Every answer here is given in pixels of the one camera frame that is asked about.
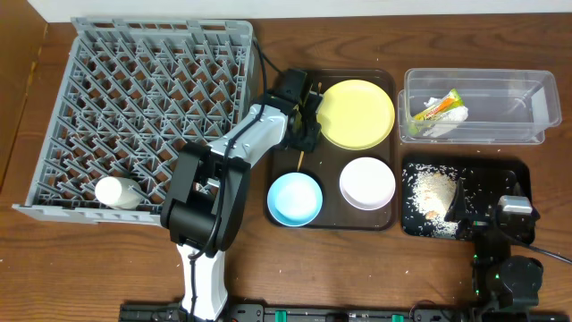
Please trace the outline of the rice food scraps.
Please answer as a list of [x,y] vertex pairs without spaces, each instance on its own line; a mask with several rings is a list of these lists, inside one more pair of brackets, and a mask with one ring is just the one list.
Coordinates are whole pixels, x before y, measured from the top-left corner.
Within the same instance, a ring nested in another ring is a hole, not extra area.
[[401,224],[413,236],[459,239],[459,222],[444,217],[458,179],[464,180],[467,214],[483,214],[489,205],[513,191],[517,176],[510,170],[460,165],[407,163],[402,169]]

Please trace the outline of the wooden chopstick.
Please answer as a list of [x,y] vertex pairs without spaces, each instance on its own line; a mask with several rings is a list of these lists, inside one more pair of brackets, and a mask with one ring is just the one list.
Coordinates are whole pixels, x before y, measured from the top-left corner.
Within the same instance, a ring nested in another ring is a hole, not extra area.
[[[317,91],[316,91],[318,94],[321,92],[321,87],[322,87],[322,82],[318,82],[318,83],[317,83]],[[304,151],[300,151],[299,161],[298,161],[298,165],[297,165],[297,172],[299,172],[300,167],[301,167],[301,165],[302,165],[302,163],[303,163],[304,155],[305,155],[305,152],[304,152]]]

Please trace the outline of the yellow round plate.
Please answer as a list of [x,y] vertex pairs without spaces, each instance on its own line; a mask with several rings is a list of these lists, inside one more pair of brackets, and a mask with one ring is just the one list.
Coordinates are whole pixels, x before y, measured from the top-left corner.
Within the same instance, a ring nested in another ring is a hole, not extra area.
[[323,136],[335,146],[363,150],[388,137],[395,109],[381,87],[366,80],[344,80],[325,91],[317,121]]

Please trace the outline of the light blue bowl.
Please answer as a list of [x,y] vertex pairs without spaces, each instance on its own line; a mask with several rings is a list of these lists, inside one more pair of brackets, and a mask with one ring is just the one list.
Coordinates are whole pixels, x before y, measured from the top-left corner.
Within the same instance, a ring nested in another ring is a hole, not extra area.
[[318,182],[299,172],[284,174],[276,179],[266,197],[270,216],[288,227],[308,225],[318,216],[323,201]]

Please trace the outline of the white bowl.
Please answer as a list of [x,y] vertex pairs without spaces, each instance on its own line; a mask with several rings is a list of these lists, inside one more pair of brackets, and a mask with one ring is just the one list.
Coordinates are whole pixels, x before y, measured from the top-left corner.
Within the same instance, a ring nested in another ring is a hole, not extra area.
[[393,171],[373,157],[359,157],[345,165],[339,185],[342,197],[352,207],[365,211],[388,205],[396,190]]

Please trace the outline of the white tissue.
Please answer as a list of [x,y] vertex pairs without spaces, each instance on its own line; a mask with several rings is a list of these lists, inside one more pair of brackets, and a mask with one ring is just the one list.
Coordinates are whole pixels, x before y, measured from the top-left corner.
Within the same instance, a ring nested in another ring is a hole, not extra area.
[[459,100],[456,107],[447,112],[439,114],[436,118],[436,125],[429,127],[423,136],[430,138],[438,138],[444,134],[456,129],[461,123],[468,118],[468,109],[464,106],[462,99]]

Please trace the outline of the green orange snack wrapper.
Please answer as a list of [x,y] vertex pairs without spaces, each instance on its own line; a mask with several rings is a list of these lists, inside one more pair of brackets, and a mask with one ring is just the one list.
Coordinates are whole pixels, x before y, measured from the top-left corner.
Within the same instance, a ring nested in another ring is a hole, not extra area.
[[425,122],[436,122],[439,114],[456,107],[460,99],[462,98],[456,89],[451,89],[443,98],[431,97],[428,102],[425,102],[425,109],[413,116],[413,122],[408,126],[409,133],[425,132],[429,127],[435,125],[425,124]]

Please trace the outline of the white paper cup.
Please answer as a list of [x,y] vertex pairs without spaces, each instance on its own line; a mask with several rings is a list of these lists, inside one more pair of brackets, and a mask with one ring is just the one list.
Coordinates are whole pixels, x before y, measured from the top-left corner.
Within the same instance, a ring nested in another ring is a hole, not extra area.
[[134,209],[143,200],[139,184],[132,179],[106,176],[95,188],[97,200],[114,209]]

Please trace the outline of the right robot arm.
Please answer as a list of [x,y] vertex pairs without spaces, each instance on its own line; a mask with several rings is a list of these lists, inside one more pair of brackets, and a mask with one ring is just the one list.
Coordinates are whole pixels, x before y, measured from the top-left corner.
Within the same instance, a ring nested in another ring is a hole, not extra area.
[[540,218],[530,199],[522,194],[503,195],[488,210],[484,221],[467,209],[464,181],[457,181],[445,220],[458,225],[455,237],[475,246],[472,285],[476,303],[458,313],[455,321],[530,321],[530,309],[539,303],[543,265],[535,259],[511,253],[513,245],[534,234]]

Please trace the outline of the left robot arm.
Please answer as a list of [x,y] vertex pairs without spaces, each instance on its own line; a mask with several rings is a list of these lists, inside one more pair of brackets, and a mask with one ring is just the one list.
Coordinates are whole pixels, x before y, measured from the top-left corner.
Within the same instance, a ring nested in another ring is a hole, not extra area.
[[323,97],[308,72],[289,69],[252,102],[245,117],[206,145],[185,144],[176,160],[160,222],[181,255],[181,321],[216,321],[228,299],[225,251],[242,222],[252,167],[275,147],[312,152]]

